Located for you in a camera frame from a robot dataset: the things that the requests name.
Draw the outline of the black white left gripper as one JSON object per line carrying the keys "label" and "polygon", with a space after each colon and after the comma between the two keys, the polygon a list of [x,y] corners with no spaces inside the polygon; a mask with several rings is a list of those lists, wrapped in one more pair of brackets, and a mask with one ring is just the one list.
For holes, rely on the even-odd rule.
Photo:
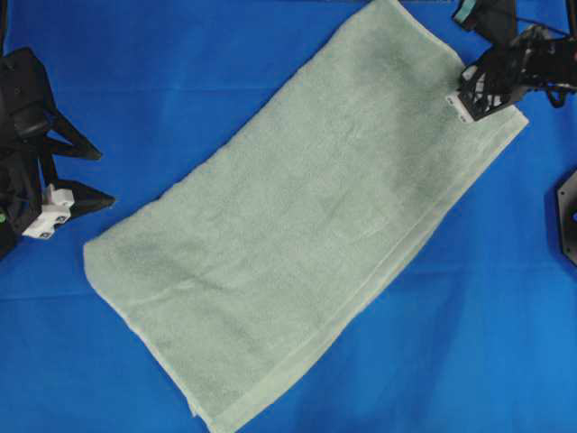
{"label": "black white left gripper", "polygon": [[57,108],[46,69],[29,48],[1,59],[1,237],[49,239],[55,226],[111,207],[115,198],[60,180],[53,155],[102,153]]}

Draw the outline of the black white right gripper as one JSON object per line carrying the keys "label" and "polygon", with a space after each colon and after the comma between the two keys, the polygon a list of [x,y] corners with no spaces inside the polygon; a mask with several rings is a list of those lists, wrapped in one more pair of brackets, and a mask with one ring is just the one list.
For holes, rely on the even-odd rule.
{"label": "black white right gripper", "polygon": [[468,65],[459,86],[445,99],[463,123],[474,123],[515,105],[536,88],[527,77],[527,63],[535,55],[534,42],[493,45]]}

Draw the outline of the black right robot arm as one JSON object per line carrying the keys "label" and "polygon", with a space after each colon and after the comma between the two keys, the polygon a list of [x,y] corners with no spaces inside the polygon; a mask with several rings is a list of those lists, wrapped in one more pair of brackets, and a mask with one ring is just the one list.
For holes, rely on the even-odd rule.
{"label": "black right robot arm", "polygon": [[468,65],[458,88],[446,97],[468,123],[515,105],[527,93],[543,91],[555,108],[576,93],[576,39],[553,39],[531,25],[506,45],[493,45]]}

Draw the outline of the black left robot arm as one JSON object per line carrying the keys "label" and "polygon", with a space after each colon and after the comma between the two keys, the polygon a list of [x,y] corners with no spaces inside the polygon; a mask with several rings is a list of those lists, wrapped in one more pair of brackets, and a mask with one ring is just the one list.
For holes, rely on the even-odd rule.
{"label": "black left robot arm", "polygon": [[23,237],[50,239],[70,219],[113,197],[59,177],[55,157],[97,161],[101,152],[59,111],[44,65],[29,48],[1,59],[1,255]]}

